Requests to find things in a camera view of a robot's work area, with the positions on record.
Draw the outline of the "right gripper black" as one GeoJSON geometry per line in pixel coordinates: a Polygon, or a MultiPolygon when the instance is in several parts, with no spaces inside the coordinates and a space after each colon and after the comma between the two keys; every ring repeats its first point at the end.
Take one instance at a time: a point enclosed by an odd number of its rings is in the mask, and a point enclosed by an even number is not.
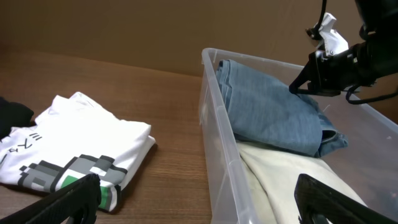
{"type": "Polygon", "coordinates": [[[397,36],[374,34],[334,56],[328,57],[320,50],[312,53],[289,91],[296,95],[338,96],[349,86],[371,86],[378,78],[395,73],[397,36]]]}

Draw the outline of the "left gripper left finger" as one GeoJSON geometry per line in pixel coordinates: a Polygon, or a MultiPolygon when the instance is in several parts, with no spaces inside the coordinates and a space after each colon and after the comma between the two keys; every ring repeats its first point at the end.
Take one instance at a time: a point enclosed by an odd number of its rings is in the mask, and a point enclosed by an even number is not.
{"type": "Polygon", "coordinates": [[[1,224],[94,224],[100,203],[100,178],[96,174],[88,174],[2,218],[1,224]]]}

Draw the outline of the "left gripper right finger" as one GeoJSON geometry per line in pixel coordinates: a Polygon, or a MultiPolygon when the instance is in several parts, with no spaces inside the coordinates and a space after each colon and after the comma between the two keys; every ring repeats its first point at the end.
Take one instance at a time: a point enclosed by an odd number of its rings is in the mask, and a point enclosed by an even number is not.
{"type": "Polygon", "coordinates": [[[298,176],[294,197],[300,224],[397,224],[307,174],[298,176]]]}

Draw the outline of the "cream cloth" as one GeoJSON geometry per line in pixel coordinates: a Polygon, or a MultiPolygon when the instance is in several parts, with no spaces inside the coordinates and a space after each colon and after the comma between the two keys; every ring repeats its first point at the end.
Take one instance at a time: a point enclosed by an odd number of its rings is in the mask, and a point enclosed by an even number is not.
{"type": "Polygon", "coordinates": [[[249,172],[254,203],[260,217],[268,223],[298,223],[299,210],[294,198],[300,174],[319,180],[364,205],[359,195],[321,159],[257,147],[238,142],[240,156],[249,172]]]}

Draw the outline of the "blue denim jeans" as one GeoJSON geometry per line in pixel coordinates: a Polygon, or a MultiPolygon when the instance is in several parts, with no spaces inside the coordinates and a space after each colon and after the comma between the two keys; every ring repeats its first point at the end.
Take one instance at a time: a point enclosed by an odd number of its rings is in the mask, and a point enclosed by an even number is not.
{"type": "Polygon", "coordinates": [[[340,133],[308,95],[234,60],[219,62],[216,79],[234,136],[279,151],[322,157],[348,147],[340,133]]]}

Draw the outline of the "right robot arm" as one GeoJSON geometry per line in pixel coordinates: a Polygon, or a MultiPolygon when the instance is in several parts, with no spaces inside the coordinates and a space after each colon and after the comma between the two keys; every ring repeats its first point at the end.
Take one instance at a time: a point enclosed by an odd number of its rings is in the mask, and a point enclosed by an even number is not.
{"type": "Polygon", "coordinates": [[[336,19],[323,7],[318,22],[307,29],[317,41],[317,49],[290,84],[293,94],[336,96],[346,92],[346,100],[361,86],[373,86],[377,79],[397,73],[397,1],[356,1],[363,24],[363,42],[348,46],[333,29],[336,19]]]}

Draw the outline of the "clear plastic storage container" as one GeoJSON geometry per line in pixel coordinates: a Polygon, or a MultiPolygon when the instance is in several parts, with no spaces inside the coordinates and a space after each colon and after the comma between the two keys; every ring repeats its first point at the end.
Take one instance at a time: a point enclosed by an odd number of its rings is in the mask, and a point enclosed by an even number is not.
{"type": "MultiPolygon", "coordinates": [[[[200,124],[209,181],[213,223],[258,223],[236,141],[216,81],[221,60],[231,59],[289,84],[300,65],[206,48],[200,124]]],[[[344,95],[316,101],[349,144],[325,156],[325,162],[374,211],[397,219],[397,125],[369,105],[351,105],[344,95]]]]}

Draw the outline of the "folded white graphic t-shirt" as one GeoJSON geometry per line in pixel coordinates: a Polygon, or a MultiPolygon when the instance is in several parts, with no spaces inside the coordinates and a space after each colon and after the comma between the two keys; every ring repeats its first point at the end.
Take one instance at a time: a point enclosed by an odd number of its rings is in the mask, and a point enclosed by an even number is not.
{"type": "Polygon", "coordinates": [[[53,193],[87,174],[100,178],[99,208],[112,212],[155,139],[151,126],[118,119],[76,92],[57,95],[35,126],[1,140],[1,183],[53,193]]]}

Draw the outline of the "folded black garment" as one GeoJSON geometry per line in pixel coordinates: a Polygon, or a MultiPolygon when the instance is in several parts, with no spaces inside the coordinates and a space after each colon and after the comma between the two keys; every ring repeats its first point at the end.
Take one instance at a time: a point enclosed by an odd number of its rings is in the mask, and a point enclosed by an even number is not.
{"type": "Polygon", "coordinates": [[[21,103],[9,102],[1,97],[1,139],[11,133],[12,127],[29,127],[34,112],[21,103]]]}

